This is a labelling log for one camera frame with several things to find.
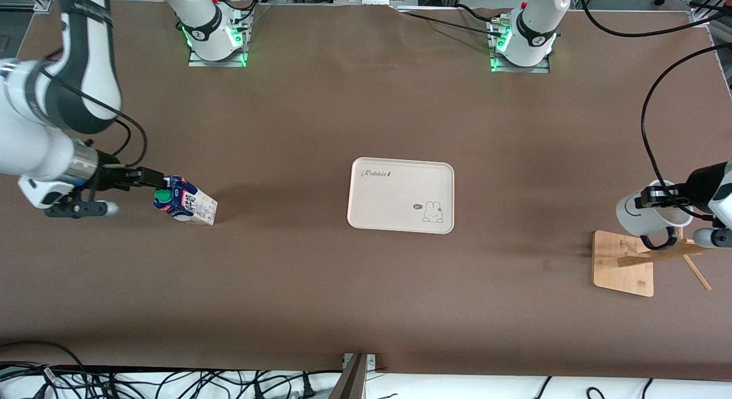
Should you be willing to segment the wooden mug rack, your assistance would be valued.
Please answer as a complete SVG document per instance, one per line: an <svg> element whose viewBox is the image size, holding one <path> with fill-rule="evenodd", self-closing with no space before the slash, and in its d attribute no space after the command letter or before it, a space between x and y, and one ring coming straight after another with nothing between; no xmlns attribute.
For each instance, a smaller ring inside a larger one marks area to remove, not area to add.
<svg viewBox="0 0 732 399"><path fill-rule="evenodd" d="M592 284L637 297L653 297L654 264L683 259L705 290L712 287L692 261L705 248L685 238L683 228L675 228L679 242L667 250L650 250L640 238L596 230L592 234Z"/></svg>

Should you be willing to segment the cream tray with rabbit print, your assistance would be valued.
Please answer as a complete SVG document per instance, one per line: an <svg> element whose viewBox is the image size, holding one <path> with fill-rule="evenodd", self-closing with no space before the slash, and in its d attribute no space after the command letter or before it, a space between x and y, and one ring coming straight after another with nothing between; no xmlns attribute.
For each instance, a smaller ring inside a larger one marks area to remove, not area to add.
<svg viewBox="0 0 732 399"><path fill-rule="evenodd" d="M353 228L450 233L454 168L444 162L358 158L351 165L346 218Z"/></svg>

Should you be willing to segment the white smiley mug black handle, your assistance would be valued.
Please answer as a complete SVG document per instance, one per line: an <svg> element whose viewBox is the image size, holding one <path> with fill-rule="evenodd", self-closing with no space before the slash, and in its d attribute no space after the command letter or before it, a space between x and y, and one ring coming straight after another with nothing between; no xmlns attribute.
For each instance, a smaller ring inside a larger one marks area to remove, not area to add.
<svg viewBox="0 0 732 399"><path fill-rule="evenodd" d="M661 185L656 180L650 185ZM664 250L674 246L678 240L677 229L692 222L692 215L678 207L641 208L641 190L619 201L615 214L620 225L632 235L639 237L649 250Z"/></svg>

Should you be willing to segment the blue milk carton green cap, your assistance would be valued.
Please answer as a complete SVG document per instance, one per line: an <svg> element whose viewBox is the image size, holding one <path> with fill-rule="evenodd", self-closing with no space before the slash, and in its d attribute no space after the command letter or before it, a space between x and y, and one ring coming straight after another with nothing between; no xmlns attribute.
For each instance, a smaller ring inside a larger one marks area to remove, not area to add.
<svg viewBox="0 0 732 399"><path fill-rule="evenodd" d="M218 203L184 177L164 177L153 204L173 219L194 225L214 225Z"/></svg>

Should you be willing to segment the aluminium profile beam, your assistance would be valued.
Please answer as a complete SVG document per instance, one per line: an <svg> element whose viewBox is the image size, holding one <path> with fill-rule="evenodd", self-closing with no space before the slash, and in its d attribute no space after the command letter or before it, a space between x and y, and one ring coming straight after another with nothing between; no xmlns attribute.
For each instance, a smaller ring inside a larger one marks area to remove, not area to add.
<svg viewBox="0 0 732 399"><path fill-rule="evenodd" d="M328 399L364 399L364 385L369 372L376 370L375 354L345 354L344 370Z"/></svg>

